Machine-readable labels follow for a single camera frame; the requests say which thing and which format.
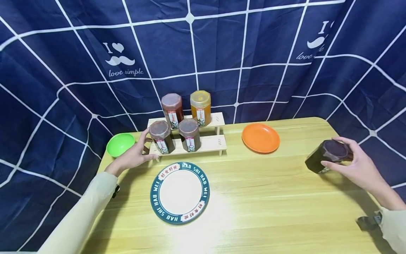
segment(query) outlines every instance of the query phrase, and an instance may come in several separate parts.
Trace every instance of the wooden stand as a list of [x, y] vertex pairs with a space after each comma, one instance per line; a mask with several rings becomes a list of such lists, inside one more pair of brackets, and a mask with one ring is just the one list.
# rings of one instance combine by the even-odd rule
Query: wooden stand
[[[224, 123], [224, 117], [223, 113], [211, 113], [212, 121], [210, 124], [204, 127], [199, 127], [201, 128], [209, 128], [209, 127], [214, 127], [214, 130], [216, 132], [216, 135], [213, 136], [204, 136], [200, 137], [200, 142], [201, 142], [201, 147], [195, 151], [195, 152], [187, 152], [186, 150], [183, 149], [182, 146], [182, 141], [181, 139], [175, 139], [175, 150], [170, 153], [170, 154], [161, 154], [161, 152], [157, 149], [156, 145], [151, 144], [151, 148], [149, 151], [149, 154], [157, 154], [159, 157], [156, 159], [157, 161], [160, 161], [162, 156], [170, 156], [170, 155], [177, 155], [177, 154], [193, 154], [193, 153], [199, 153], [199, 152], [213, 152], [213, 151], [219, 151], [219, 155], [222, 155], [222, 152], [224, 150], [227, 150], [227, 144], [226, 144], [226, 139], [224, 135], [220, 135], [220, 127], [225, 125]], [[185, 119], [192, 118], [191, 115], [185, 115]], [[148, 127], [156, 121], [166, 121], [164, 117], [162, 118], [153, 118], [148, 120]]]

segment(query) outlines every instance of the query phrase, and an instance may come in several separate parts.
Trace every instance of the fabric backdrop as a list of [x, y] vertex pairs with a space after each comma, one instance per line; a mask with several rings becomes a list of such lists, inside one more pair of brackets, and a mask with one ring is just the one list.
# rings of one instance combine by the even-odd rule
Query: fabric backdrop
[[227, 124], [317, 116], [406, 196], [401, 0], [4, 0], [0, 251], [37, 250], [113, 134], [197, 89]]

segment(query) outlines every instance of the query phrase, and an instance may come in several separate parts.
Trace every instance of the table surface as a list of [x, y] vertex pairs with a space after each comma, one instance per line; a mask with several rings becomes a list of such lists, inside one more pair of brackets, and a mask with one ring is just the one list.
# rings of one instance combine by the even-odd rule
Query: table surface
[[[363, 232], [355, 222], [378, 210], [368, 194], [304, 164], [323, 140], [337, 136], [333, 128], [316, 117], [263, 123], [281, 138], [271, 154], [245, 147], [241, 132], [249, 123], [230, 124], [222, 128], [228, 149], [221, 157], [166, 156], [123, 173], [121, 191], [96, 219], [83, 253], [392, 253], [379, 230]], [[105, 153], [99, 172], [112, 161]], [[158, 218], [149, 200], [158, 172], [178, 161], [203, 169], [211, 192], [200, 217], [181, 226]]]

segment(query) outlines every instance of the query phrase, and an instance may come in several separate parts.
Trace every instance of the white plate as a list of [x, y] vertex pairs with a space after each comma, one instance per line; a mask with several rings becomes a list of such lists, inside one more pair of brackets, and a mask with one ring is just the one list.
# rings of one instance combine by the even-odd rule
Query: white plate
[[210, 187], [198, 166], [177, 162], [165, 167], [151, 187], [151, 205], [155, 214], [171, 224], [183, 224], [197, 218], [207, 205]]

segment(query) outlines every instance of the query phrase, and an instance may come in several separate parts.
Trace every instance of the jar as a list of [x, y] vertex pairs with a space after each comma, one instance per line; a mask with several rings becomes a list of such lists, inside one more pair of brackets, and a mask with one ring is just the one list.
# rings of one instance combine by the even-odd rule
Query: jar
[[170, 154], [175, 150], [172, 131], [166, 121], [153, 122], [149, 127], [149, 134], [161, 154]]
[[168, 124], [172, 129], [178, 129], [179, 123], [184, 119], [182, 97], [176, 93], [169, 93], [162, 97], [161, 105]]
[[207, 126], [211, 122], [211, 106], [212, 100], [210, 93], [199, 90], [190, 95], [192, 117], [197, 120], [199, 126]]
[[200, 148], [199, 125], [195, 119], [181, 121], [179, 124], [179, 134], [184, 150], [195, 152]]
[[319, 174], [325, 173], [329, 169], [325, 168], [321, 161], [352, 161], [353, 155], [348, 145], [335, 140], [324, 140], [309, 156], [306, 158], [306, 166], [311, 171]]

